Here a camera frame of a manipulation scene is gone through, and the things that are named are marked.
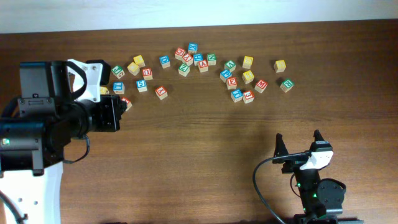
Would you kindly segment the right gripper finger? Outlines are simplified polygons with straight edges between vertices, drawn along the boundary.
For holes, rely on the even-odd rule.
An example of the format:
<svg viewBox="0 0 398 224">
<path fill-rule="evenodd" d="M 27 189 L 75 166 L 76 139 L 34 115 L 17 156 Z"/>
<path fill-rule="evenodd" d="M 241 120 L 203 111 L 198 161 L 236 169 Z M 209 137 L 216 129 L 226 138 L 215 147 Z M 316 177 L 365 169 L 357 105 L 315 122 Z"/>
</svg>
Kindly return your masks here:
<svg viewBox="0 0 398 224">
<path fill-rule="evenodd" d="M 280 133 L 277 133 L 276 140 L 275 140 L 274 157 L 286 156 L 288 154 L 289 154 L 289 152 L 284 144 L 282 135 Z"/>
<path fill-rule="evenodd" d="M 316 151 L 318 148 L 323 147 L 324 145 L 324 138 L 321 135 L 320 131 L 318 129 L 314 130 L 314 142 L 312 142 L 311 146 L 310 146 L 310 150 L 311 151 Z"/>
</svg>

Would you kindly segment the green R block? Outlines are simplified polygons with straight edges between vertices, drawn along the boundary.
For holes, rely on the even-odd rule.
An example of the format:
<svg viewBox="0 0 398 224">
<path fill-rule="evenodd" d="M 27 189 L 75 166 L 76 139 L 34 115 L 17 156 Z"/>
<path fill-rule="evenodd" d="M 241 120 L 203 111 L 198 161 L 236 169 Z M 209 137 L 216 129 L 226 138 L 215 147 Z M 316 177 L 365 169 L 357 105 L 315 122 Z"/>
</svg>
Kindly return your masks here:
<svg viewBox="0 0 398 224">
<path fill-rule="evenodd" d="M 287 93 L 289 90 L 292 89 L 294 86 L 294 82 L 291 79 L 285 79 L 281 84 L 280 84 L 280 89 Z"/>
</svg>

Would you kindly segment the red I block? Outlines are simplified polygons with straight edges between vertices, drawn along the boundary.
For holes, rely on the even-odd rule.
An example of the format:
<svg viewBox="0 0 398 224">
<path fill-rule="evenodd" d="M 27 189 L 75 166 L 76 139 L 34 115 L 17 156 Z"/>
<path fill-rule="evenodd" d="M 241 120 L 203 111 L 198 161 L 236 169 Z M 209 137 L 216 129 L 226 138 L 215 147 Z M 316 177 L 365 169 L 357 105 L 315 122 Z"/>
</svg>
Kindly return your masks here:
<svg viewBox="0 0 398 224">
<path fill-rule="evenodd" d="M 128 111 L 132 107 L 131 101 L 125 97 L 122 97 L 121 100 L 126 103 L 126 111 Z"/>
</svg>

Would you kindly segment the yellow C block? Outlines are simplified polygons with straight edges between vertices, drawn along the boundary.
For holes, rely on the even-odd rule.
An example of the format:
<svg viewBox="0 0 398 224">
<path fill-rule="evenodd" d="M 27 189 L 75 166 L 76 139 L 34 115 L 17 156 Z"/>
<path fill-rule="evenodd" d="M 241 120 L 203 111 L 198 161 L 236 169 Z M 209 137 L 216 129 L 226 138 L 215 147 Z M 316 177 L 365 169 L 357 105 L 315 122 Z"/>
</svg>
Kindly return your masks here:
<svg viewBox="0 0 398 224">
<path fill-rule="evenodd" d="M 131 62 L 128 66 L 127 66 L 128 71 L 133 74 L 134 76 L 136 76 L 139 72 L 140 72 L 140 67 L 134 63 Z"/>
</svg>

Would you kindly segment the blue L block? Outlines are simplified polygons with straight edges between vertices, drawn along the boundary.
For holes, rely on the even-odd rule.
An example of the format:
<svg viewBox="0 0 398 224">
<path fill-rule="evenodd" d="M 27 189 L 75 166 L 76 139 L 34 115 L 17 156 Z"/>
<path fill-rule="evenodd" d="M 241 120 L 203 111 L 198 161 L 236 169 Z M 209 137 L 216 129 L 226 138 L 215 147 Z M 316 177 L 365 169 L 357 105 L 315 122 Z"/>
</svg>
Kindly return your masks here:
<svg viewBox="0 0 398 224">
<path fill-rule="evenodd" d="M 125 86 L 123 82 L 114 82 L 113 91 L 115 94 L 122 95 L 125 93 Z"/>
</svg>

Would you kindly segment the blue 5 block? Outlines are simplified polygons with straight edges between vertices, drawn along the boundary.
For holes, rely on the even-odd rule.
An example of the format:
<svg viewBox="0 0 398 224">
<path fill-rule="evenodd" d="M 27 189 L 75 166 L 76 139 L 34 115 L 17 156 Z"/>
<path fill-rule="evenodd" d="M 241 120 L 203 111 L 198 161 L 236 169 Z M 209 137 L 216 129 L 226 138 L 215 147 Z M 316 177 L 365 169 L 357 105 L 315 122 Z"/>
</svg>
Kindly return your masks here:
<svg viewBox="0 0 398 224">
<path fill-rule="evenodd" d="M 137 87 L 138 92 L 147 91 L 147 84 L 146 84 L 145 80 L 137 80 L 136 87 Z"/>
</svg>

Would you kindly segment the red U block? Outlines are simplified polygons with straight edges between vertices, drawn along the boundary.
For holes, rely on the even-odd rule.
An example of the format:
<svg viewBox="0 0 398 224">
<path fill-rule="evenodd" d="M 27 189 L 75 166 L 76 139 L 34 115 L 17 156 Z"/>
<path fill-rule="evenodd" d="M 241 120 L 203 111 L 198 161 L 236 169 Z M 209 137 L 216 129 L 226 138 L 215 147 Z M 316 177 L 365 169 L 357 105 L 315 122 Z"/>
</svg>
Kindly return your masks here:
<svg viewBox="0 0 398 224">
<path fill-rule="evenodd" d="M 143 76 L 144 80 L 152 80 L 153 79 L 152 69 L 151 68 L 143 68 L 142 76 Z"/>
</svg>

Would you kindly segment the yellow block upper left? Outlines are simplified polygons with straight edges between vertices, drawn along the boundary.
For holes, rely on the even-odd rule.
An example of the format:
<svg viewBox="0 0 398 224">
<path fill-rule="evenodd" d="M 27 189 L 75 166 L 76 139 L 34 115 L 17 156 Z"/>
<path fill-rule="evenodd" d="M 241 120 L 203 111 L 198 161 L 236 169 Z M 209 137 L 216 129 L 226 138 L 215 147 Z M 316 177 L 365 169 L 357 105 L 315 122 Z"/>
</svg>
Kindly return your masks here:
<svg viewBox="0 0 398 224">
<path fill-rule="evenodd" d="M 133 57 L 133 61 L 140 68 L 145 67 L 145 65 L 146 65 L 142 55 L 138 55 L 138 56 Z"/>
</svg>

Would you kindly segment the blue 1 block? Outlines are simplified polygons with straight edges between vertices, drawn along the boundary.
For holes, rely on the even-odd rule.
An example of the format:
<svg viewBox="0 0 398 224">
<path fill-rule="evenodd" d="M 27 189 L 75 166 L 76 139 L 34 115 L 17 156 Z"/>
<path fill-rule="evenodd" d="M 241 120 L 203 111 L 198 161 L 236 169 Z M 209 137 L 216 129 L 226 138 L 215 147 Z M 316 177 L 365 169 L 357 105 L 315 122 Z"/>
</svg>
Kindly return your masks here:
<svg viewBox="0 0 398 224">
<path fill-rule="evenodd" d="M 240 89 L 235 89 L 231 92 L 231 99 L 234 103 L 241 101 L 243 98 L 243 93 Z"/>
</svg>

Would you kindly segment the yellow S block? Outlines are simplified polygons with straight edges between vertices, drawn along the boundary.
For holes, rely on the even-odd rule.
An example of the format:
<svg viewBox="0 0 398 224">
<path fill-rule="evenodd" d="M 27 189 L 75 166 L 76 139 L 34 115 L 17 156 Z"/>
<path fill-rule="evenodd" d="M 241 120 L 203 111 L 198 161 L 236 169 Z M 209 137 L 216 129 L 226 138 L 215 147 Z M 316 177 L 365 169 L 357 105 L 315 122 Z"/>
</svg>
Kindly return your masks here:
<svg viewBox="0 0 398 224">
<path fill-rule="evenodd" d="M 276 60 L 274 63 L 274 70 L 276 73 L 284 72 L 286 69 L 285 60 Z"/>
</svg>

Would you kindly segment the yellow block centre right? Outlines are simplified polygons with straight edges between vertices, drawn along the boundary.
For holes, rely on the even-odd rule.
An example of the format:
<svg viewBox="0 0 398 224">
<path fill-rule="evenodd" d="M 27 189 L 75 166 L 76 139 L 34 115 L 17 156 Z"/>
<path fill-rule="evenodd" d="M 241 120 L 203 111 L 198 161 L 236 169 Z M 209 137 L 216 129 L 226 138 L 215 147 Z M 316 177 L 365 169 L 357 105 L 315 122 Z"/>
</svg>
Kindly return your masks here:
<svg viewBox="0 0 398 224">
<path fill-rule="evenodd" d="M 254 74 L 251 70 L 248 70 L 243 73 L 242 79 L 245 84 L 251 83 L 254 80 Z"/>
</svg>

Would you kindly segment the green Z block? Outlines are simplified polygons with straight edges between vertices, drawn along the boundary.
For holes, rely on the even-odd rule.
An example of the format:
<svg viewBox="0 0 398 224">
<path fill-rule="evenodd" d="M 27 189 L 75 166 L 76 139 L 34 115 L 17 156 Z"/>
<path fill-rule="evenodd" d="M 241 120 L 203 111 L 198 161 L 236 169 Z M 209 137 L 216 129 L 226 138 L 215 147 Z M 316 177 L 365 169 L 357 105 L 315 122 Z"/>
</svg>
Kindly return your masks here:
<svg viewBox="0 0 398 224">
<path fill-rule="evenodd" d="M 186 64 L 181 64 L 178 68 L 178 73 L 183 77 L 186 77 L 190 72 L 190 67 Z"/>
</svg>

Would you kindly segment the yellow block upper right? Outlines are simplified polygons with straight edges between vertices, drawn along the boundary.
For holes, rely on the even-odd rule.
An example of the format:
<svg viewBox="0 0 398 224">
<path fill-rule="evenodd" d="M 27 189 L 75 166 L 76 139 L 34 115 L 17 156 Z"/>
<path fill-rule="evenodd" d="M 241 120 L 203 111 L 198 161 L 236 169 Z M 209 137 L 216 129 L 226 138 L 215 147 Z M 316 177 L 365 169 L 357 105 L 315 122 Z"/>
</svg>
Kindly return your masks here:
<svg viewBox="0 0 398 224">
<path fill-rule="evenodd" d="M 252 67 L 254 58 L 250 56 L 245 56 L 243 59 L 243 65 L 242 67 L 245 69 L 250 69 Z"/>
</svg>

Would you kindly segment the red X block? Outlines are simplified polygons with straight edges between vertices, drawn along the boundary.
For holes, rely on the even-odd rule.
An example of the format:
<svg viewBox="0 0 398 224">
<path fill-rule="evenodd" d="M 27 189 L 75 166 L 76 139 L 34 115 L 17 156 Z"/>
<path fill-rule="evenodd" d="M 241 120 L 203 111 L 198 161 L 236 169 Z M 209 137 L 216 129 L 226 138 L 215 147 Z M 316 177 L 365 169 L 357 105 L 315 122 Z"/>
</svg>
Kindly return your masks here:
<svg viewBox="0 0 398 224">
<path fill-rule="evenodd" d="M 193 57 L 188 53 L 184 54 L 182 56 L 182 63 L 187 66 L 190 66 L 193 63 Z"/>
</svg>

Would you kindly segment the blue H block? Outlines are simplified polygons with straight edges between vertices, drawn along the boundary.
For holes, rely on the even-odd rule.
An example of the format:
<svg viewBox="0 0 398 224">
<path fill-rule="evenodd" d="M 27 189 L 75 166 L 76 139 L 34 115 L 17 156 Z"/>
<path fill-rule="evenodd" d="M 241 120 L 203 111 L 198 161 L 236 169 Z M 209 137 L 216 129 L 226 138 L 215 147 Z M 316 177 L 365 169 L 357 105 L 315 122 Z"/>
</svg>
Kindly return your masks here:
<svg viewBox="0 0 398 224">
<path fill-rule="evenodd" d="M 202 54 L 193 54 L 193 63 L 194 66 L 197 66 L 200 61 L 203 60 Z"/>
</svg>

